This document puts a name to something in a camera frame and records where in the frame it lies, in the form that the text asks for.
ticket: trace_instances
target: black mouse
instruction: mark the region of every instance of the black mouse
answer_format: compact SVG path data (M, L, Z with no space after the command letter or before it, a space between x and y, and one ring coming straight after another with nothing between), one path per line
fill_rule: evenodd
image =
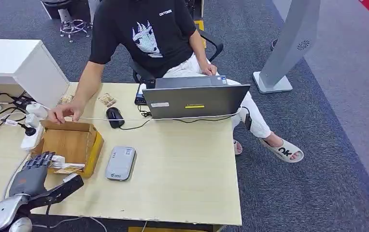
M122 115L120 114L120 111L116 109L115 107L111 107L106 111L106 118L107 119L123 119ZM109 121L109 124L112 128L119 128L125 123L124 120L122 121Z

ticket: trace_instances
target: gray laptop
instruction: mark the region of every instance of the gray laptop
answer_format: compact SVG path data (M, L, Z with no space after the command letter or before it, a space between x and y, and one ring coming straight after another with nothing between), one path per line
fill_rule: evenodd
M157 79L143 95L153 118L218 116L236 113L249 88L228 86L225 76L175 77Z

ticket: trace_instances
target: graphic print on t-shirt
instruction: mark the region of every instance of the graphic print on t-shirt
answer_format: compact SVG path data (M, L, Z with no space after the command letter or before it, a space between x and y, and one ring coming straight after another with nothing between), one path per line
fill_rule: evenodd
M138 32L132 28L132 39L136 46L152 58L162 58L162 54L157 47L155 35L153 34L152 25L147 21L147 26L138 23Z

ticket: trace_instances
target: carpet floor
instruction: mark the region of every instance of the carpet floor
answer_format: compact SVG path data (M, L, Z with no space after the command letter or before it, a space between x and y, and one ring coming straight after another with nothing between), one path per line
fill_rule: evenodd
M243 226L229 226L226 231L369 232L368 174L306 61L289 73L291 92L261 95L252 81L252 73L270 54L270 41L280 32L273 7L270 0L205 2L206 30L225 44L214 61L219 72L252 84L250 92L270 128L305 153L300 163L282 162L238 126L234 137L244 148L236 158ZM0 0L0 38L41 39L69 80L77 81L88 59L90 38L80 36L69 43L59 36L58 28L59 22L49 20L36 0L21 4ZM133 82L128 57L120 46L103 81ZM52 220L38 218L38 223ZM108 231L126 231L119 221L103 221ZM59 229L99 231L100 227L84 219Z

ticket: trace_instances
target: robotic hand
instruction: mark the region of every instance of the robotic hand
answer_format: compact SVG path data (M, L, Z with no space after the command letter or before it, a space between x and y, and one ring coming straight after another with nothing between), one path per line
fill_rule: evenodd
M71 174L64 183L46 190L44 182L55 152L44 152L28 160L11 184L9 197L0 202L0 232L31 232L31 209L48 207L64 200L84 185L81 176Z

